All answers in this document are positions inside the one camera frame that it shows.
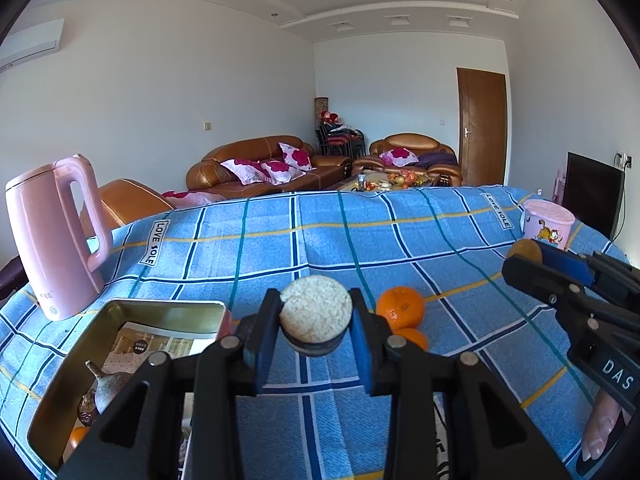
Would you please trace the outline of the right hand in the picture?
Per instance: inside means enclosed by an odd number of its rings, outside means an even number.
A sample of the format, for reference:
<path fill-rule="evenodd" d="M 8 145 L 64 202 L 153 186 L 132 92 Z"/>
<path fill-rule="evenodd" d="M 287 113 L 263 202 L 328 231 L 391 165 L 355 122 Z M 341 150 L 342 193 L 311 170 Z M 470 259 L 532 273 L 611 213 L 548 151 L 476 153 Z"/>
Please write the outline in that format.
<path fill-rule="evenodd" d="M 582 433 L 582 460 L 584 462 L 600 458 L 608 444 L 608 437 L 612 434 L 620 416 L 623 416 L 626 424 L 631 419 L 631 416 L 620 407 L 620 404 L 612 396 L 604 390 L 600 390 Z"/>

